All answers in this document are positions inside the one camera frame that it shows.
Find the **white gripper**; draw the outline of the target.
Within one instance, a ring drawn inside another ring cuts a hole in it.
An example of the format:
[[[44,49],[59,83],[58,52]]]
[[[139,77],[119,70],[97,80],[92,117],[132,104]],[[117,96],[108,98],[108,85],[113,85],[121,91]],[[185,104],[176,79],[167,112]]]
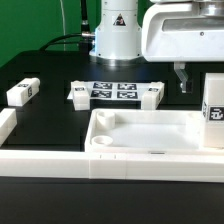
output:
[[[224,0],[150,0],[142,24],[142,55],[175,62],[183,93],[192,92],[185,62],[224,61]]]

